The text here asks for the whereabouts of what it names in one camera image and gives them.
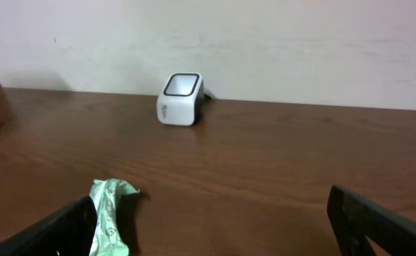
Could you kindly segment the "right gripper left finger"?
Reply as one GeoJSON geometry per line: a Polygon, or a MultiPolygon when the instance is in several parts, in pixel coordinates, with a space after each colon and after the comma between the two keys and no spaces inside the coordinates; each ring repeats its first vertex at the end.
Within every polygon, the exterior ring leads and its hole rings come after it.
{"type": "Polygon", "coordinates": [[[89,255],[97,211],[84,196],[0,242],[0,256],[89,255]]]}

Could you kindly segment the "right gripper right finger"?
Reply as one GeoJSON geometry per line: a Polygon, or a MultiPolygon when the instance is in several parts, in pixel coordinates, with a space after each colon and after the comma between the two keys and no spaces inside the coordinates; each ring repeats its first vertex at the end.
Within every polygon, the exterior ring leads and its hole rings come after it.
{"type": "Polygon", "coordinates": [[[416,223],[347,188],[331,187],[327,214],[343,256],[374,255],[373,241],[390,255],[416,255],[416,223]]]}

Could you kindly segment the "light green wipes packet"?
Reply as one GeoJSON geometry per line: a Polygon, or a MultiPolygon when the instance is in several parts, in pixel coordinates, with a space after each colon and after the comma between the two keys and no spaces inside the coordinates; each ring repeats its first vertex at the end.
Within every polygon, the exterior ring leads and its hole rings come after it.
{"type": "Polygon", "coordinates": [[[89,256],[129,255],[129,247],[118,231],[116,213],[122,196],[139,192],[129,182],[118,178],[93,181],[89,196],[95,205],[97,223],[89,256]]]}

